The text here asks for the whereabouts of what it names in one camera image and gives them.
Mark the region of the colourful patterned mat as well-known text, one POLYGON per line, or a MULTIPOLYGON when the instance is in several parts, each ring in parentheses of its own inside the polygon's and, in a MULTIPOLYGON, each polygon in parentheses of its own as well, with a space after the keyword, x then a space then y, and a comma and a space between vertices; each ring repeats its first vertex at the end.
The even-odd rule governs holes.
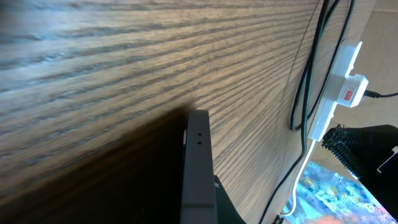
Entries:
POLYGON ((359 184, 309 162, 296 188, 296 208, 284 223, 397 223, 359 184))

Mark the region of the white USB charger adapter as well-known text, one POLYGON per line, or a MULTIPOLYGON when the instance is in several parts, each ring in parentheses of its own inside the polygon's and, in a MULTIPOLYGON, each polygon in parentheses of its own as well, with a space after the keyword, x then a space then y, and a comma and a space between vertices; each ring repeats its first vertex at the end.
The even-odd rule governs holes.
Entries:
POLYGON ((364 75, 348 75, 336 99, 337 104, 348 108, 358 106, 368 84, 369 80, 364 75))

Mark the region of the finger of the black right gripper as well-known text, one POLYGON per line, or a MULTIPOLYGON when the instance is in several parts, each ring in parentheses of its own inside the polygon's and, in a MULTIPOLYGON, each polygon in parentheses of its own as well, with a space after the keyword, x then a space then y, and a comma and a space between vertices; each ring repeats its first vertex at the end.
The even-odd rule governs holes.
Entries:
POLYGON ((397 218, 397 128, 391 125, 343 128, 323 136, 322 146, 397 218))

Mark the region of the black smartphone with lit screen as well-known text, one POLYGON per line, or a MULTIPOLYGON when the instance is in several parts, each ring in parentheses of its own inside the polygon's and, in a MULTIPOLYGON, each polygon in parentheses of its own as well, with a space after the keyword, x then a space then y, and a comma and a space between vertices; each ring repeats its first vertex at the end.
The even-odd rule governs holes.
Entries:
POLYGON ((209 113, 192 110, 185 142, 180 223, 217 222, 209 113))

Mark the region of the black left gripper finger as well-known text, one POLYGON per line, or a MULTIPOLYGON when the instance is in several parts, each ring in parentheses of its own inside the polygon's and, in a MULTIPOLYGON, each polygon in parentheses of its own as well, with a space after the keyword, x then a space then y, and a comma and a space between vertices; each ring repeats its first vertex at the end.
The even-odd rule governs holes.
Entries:
POLYGON ((218 224, 246 224, 235 209, 220 179, 214 175, 218 224))

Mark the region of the white power strip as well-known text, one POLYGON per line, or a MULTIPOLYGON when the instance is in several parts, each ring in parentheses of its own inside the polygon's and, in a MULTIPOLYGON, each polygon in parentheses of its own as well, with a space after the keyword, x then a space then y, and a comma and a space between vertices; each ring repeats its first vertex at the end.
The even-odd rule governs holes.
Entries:
POLYGON ((338 106, 336 99, 343 82, 348 75, 351 75, 350 73, 354 69, 354 63, 362 45, 361 41, 344 41, 342 43, 310 127, 308 133, 310 139, 319 142, 324 136, 338 106))

